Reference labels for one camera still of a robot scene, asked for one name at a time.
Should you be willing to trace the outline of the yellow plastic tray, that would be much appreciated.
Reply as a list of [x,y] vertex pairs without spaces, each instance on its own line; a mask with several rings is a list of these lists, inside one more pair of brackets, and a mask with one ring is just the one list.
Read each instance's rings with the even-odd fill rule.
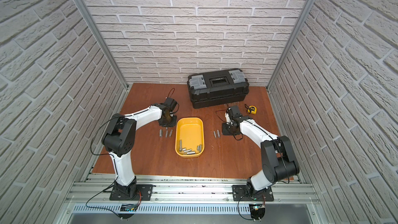
[[[199,155],[181,156],[178,154],[179,140],[182,140],[183,146],[186,148],[196,149],[197,145],[203,144],[203,150]],[[204,125],[203,121],[198,117],[181,118],[177,122],[175,151],[182,158],[199,157],[205,149],[204,142]]]

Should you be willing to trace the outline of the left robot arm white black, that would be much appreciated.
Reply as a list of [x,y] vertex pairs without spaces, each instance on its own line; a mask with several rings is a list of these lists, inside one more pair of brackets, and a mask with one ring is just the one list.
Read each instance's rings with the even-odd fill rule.
[[167,97],[163,103],[150,105],[141,111],[112,116],[102,137],[102,144],[112,159],[116,174],[111,201],[133,200],[140,196],[131,162],[136,131],[153,121],[161,127],[174,127],[177,123],[177,105],[176,100]]

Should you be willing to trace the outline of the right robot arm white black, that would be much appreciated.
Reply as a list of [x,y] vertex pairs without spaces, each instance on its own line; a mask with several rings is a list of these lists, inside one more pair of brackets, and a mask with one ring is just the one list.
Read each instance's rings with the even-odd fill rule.
[[262,169],[248,178],[246,185],[234,186],[235,196],[258,198],[264,195],[279,181],[289,180],[298,175],[300,166],[287,136],[277,136],[261,127],[249,116],[241,114],[237,106],[229,107],[225,113],[226,122],[222,124],[223,135],[242,135],[250,138],[261,150]]

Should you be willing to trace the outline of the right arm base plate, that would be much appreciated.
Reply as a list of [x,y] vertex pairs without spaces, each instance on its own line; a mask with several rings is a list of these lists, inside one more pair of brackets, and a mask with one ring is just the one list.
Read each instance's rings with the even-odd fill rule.
[[235,202],[241,201],[261,201],[273,202],[274,196],[271,187],[256,191],[249,185],[233,185],[232,196]]

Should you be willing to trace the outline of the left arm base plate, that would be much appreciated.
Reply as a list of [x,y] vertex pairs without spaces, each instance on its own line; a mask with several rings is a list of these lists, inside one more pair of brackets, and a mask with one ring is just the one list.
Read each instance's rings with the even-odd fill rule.
[[130,186],[113,186],[109,199],[111,201],[149,201],[153,185],[132,184]]

